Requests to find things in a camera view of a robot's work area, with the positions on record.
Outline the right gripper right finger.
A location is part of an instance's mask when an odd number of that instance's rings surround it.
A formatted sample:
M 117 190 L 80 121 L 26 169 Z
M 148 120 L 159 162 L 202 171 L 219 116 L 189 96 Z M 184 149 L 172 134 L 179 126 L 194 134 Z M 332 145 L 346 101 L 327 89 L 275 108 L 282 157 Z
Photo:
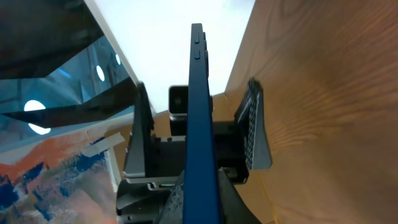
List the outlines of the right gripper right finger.
M 261 224 L 246 206 L 223 169 L 218 171 L 220 197 L 225 224 Z

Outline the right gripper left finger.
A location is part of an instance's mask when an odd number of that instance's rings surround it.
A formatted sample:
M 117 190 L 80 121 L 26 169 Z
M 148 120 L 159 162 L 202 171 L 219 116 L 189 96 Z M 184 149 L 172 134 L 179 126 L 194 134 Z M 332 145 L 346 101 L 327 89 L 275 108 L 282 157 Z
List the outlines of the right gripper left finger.
M 183 223 L 184 173 L 170 188 L 150 190 L 147 184 L 119 183 L 116 195 L 118 223 Z

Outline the blue Samsung Galaxy smartphone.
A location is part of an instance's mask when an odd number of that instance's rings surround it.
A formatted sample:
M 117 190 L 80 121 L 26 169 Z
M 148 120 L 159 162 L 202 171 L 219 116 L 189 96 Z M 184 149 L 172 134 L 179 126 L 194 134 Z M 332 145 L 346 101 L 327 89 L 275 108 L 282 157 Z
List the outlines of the blue Samsung Galaxy smartphone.
M 222 223 L 203 26 L 192 24 L 183 222 Z

